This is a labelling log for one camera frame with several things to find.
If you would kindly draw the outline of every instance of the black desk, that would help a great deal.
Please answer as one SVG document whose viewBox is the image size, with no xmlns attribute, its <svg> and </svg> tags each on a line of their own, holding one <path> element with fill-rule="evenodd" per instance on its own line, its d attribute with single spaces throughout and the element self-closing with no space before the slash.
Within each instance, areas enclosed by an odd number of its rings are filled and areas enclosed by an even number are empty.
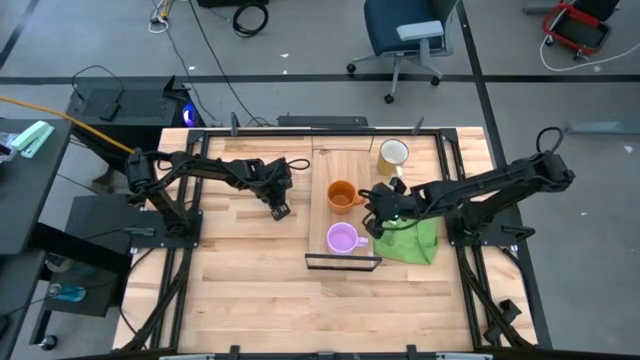
<svg viewBox="0 0 640 360">
<path fill-rule="evenodd" d="M 35 122 L 0 119 L 0 132 L 21 133 Z M 0 165 L 0 314 L 29 304 L 46 255 L 43 250 L 23 251 L 40 217 L 71 132 L 67 121 L 47 122 L 55 129 L 32 159 L 18 154 L 11 162 Z M 0 339 L 0 359 L 11 355 L 27 310 L 9 316 L 9 329 Z"/>
</svg>

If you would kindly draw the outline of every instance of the office chair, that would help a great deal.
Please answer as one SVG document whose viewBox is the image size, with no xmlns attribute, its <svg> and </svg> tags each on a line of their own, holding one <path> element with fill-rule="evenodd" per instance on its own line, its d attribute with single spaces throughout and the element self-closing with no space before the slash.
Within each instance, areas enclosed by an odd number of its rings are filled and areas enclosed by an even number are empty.
<svg viewBox="0 0 640 360">
<path fill-rule="evenodd" d="M 400 64 L 407 59 L 434 74 L 433 86 L 440 84 L 442 73 L 430 64 L 431 57 L 453 54 L 449 25 L 459 0 L 367 0 L 364 17 L 374 55 L 351 60 L 349 74 L 356 63 L 393 57 L 393 84 L 384 97 L 387 104 L 398 85 Z"/>
</svg>

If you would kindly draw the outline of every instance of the gray floor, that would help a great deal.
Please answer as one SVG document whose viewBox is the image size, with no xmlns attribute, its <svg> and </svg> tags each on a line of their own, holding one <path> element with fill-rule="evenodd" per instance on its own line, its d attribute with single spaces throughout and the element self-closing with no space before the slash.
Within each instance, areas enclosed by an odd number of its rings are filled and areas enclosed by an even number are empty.
<svg viewBox="0 0 640 360">
<path fill-rule="evenodd" d="M 239 39 L 229 24 L 197 7 L 223 68 L 231 75 L 343 74 L 349 59 L 371 53 L 362 0 L 272 0 L 271 21 L 260 36 Z M 0 2 L 0 47 L 20 21 L 27 0 Z M 465 0 L 482 70 L 486 75 L 553 75 L 540 63 L 541 18 L 521 12 L 514 0 Z M 0 78 L 67 77 L 93 64 L 119 76 L 183 74 L 166 35 L 147 31 L 148 0 L 41 0 Z M 220 9 L 230 16 L 233 9 Z M 594 60 L 631 48 L 638 39 L 640 6 L 623 0 L 611 19 L 607 46 Z M 193 66 L 193 75 L 219 75 L 193 21 L 188 4 L 176 1 L 171 34 Z M 456 53 L 438 59 L 445 74 L 468 75 L 471 66 L 462 32 L 454 20 Z M 554 46 L 545 56 L 556 67 L 571 66 L 571 53 Z M 638 75 L 638 54 L 617 62 L 566 74 Z M 388 62 L 362 64 L 362 73 L 390 73 Z M 406 65 L 405 72 L 421 70 Z M 99 71 L 88 76 L 105 76 Z M 313 82 L 234 84 L 256 116 L 364 115 L 373 125 L 484 126 L 480 99 L 472 82 L 402 82 L 396 103 L 386 105 L 386 82 Z M 545 126 L 569 122 L 637 117 L 636 83 L 489 83 L 496 122 L 508 160 L 535 150 L 535 136 Z M 225 84 L 197 84 L 214 116 L 228 123 L 235 111 L 248 121 Z M 64 110 L 68 85 L 2 85 L 0 94 Z M 0 116 L 46 118 L 48 115 L 0 104 Z M 538 195 L 522 206 L 526 225 L 537 229 L 530 240 L 534 267 L 553 344 L 559 349 L 640 354 L 635 342 L 640 323 L 637 298 L 640 245 L 634 236 L 640 205 L 640 140 L 635 137 L 571 136 L 560 150 L 577 180 L 562 194 Z M 106 165 L 89 151 L 70 146 L 60 173 L 83 186 Z M 56 178 L 42 221 L 63 228 L 74 196 L 88 190 Z M 93 319 L 56 314 L 49 332 L 61 337 L 58 349 L 42 353 L 27 346 L 33 306 L 14 353 L 15 359 L 56 359 L 104 353 L 109 349 L 117 314 Z"/>
</svg>

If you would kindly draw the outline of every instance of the blue light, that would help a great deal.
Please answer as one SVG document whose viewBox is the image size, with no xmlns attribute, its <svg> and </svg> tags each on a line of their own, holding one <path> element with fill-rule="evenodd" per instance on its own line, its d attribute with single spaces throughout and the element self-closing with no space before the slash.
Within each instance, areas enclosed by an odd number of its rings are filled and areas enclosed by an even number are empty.
<svg viewBox="0 0 640 360">
<path fill-rule="evenodd" d="M 182 109 L 182 122 L 184 122 L 187 127 L 195 127 L 196 114 L 196 107 L 193 106 L 193 103 L 187 103 Z"/>
</svg>

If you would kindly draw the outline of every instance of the wooden tabletop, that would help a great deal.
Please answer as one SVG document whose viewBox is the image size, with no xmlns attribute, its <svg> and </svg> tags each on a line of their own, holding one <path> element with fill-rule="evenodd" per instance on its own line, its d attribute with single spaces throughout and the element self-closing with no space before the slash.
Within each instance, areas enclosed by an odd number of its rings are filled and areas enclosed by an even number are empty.
<svg viewBox="0 0 640 360">
<path fill-rule="evenodd" d="M 467 176 L 492 169 L 483 129 L 457 130 Z M 187 133 L 166 129 L 160 150 L 184 151 Z M 313 168 L 317 151 L 367 151 L 371 181 L 376 183 L 388 181 L 375 171 L 375 161 L 389 138 L 215 137 L 208 156 L 265 162 L 283 156 L 288 161 L 303 158 L 312 161 Z M 403 176 L 407 185 L 441 179 L 433 140 L 393 138 L 409 146 Z M 227 353 L 231 345 L 240 345 L 242 352 L 252 353 L 404 352 L 407 344 L 416 344 L 419 351 L 472 350 L 455 250 L 448 244 L 443 222 L 439 251 L 430 266 L 385 259 L 372 273 L 306 268 L 304 255 L 315 219 L 311 168 L 292 170 L 294 185 L 287 191 L 292 212 L 279 222 L 253 193 L 222 182 L 203 182 L 202 239 L 193 254 L 179 351 Z M 483 248 L 483 253 L 493 299 L 516 303 L 523 314 L 514 326 L 535 342 L 518 269 L 498 249 Z M 156 304 L 164 258 L 165 251 L 156 249 L 129 278 L 123 310 L 136 328 Z M 484 331 L 479 301 L 476 307 Z M 168 323 L 172 311 L 167 314 Z M 165 344 L 169 329 L 165 326 Z M 132 335 L 121 321 L 114 347 Z"/>
</svg>

